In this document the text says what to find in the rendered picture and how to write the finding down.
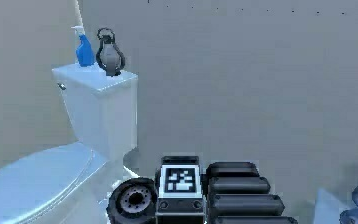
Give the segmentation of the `blue spray bottle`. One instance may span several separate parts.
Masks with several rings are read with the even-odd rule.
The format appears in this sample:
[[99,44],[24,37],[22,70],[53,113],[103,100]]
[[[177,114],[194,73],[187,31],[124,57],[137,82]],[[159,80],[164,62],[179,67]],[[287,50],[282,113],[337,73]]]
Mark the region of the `blue spray bottle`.
[[91,43],[87,38],[83,26],[73,26],[72,29],[80,40],[79,46],[76,48],[76,57],[81,67],[92,66],[95,62]]

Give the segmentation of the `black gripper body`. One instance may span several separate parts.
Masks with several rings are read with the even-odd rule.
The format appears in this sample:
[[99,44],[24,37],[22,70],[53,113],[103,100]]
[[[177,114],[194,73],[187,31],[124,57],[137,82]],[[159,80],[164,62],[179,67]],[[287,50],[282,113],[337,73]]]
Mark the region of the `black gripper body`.
[[106,212],[110,224],[156,224],[156,202],[152,179],[131,178],[112,192]]

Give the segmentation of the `white toilet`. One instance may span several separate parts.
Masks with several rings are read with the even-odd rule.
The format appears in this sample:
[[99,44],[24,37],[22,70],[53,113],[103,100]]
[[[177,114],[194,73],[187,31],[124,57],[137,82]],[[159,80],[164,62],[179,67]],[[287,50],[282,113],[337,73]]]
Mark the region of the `white toilet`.
[[0,224],[109,224],[108,197],[137,146],[138,77],[77,64],[52,73],[77,141],[0,169]]

